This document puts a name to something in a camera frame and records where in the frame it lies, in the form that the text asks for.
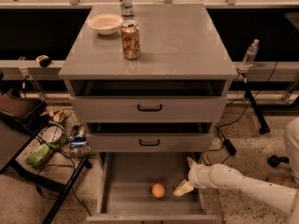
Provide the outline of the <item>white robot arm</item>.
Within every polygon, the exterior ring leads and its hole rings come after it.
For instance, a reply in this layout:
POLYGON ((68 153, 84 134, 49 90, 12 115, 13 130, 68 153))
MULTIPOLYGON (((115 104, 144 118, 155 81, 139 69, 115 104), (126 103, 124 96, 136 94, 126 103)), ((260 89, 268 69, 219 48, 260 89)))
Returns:
POLYGON ((299 191, 297 189, 250 178, 224 164, 206 166, 187 158, 190 170, 174 190, 177 197, 194 189, 239 190, 252 199, 268 204, 288 216, 288 224, 299 224, 299 191))

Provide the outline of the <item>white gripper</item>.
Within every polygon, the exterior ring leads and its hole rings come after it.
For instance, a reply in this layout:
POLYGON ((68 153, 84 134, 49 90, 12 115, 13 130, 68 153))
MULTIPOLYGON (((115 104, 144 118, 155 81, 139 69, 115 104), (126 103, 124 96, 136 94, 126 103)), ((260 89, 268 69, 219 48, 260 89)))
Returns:
POLYGON ((182 180, 180 184, 175 188, 173 194, 176 197, 183 196, 197 189, 214 188, 215 185, 211 182, 209 177, 212 168, 210 166, 205 166, 203 164, 197 164, 197 162, 191 157, 187 157, 187 162, 191 168, 188 172, 188 180, 182 180))

